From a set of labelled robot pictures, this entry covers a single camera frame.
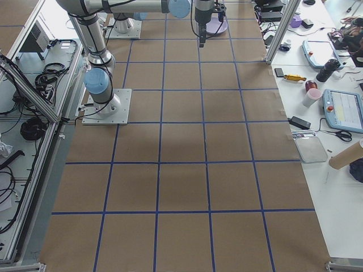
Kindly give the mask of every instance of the yellow tool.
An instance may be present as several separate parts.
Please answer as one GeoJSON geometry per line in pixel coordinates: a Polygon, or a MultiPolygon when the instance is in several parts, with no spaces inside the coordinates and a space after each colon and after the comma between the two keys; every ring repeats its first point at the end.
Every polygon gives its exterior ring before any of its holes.
{"type": "Polygon", "coordinates": [[[306,78],[303,78],[302,76],[299,75],[284,75],[284,78],[287,80],[293,80],[293,81],[305,81],[306,78]]]}

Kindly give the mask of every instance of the phone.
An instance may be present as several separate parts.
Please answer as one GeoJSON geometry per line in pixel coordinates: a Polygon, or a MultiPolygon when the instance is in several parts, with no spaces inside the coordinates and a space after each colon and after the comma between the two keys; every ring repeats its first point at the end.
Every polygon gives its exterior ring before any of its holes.
{"type": "Polygon", "coordinates": [[[275,68],[275,74],[278,78],[283,78],[285,75],[281,68],[275,68]]]}

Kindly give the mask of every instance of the power adapter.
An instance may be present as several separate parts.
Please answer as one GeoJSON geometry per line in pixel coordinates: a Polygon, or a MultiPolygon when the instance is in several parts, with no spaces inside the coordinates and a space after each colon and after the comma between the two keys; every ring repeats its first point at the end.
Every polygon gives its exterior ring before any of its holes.
{"type": "Polygon", "coordinates": [[[297,128],[300,128],[300,129],[310,129],[310,125],[311,123],[303,120],[303,119],[300,119],[296,116],[293,116],[291,118],[288,118],[289,120],[289,123],[290,125],[293,125],[293,126],[296,126],[297,128]]]}

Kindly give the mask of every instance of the paper roll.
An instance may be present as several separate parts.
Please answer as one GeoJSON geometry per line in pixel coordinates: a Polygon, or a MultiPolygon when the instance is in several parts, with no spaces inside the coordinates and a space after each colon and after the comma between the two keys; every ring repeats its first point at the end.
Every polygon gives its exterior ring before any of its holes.
{"type": "Polygon", "coordinates": [[[334,169],[340,169],[361,157],[363,157],[363,139],[332,157],[329,165],[334,169]]]}

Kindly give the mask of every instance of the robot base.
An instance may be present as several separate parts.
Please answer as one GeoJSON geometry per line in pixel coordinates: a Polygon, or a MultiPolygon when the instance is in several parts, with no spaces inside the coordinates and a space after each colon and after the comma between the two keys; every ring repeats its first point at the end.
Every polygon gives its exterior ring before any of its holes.
{"type": "MultiPolygon", "coordinates": [[[[94,114],[89,117],[83,118],[84,125],[126,125],[129,118],[130,102],[131,102],[131,89],[113,89],[115,95],[118,96],[121,102],[121,107],[114,113],[108,116],[101,116],[94,114]]],[[[88,97],[87,103],[93,103],[91,96],[88,97]]],[[[94,107],[88,107],[85,110],[85,115],[93,114],[96,112],[94,107]]]]}
{"type": "MultiPolygon", "coordinates": [[[[133,28],[131,28],[127,33],[119,33],[117,32],[115,29],[109,28],[106,31],[106,35],[105,37],[108,38],[110,40],[127,40],[127,39],[140,39],[140,34],[141,34],[141,21],[136,21],[133,19],[130,19],[133,22],[133,28]]],[[[110,18],[108,26],[111,27],[113,26],[113,24],[115,23],[115,19],[114,18],[110,18]]]]}

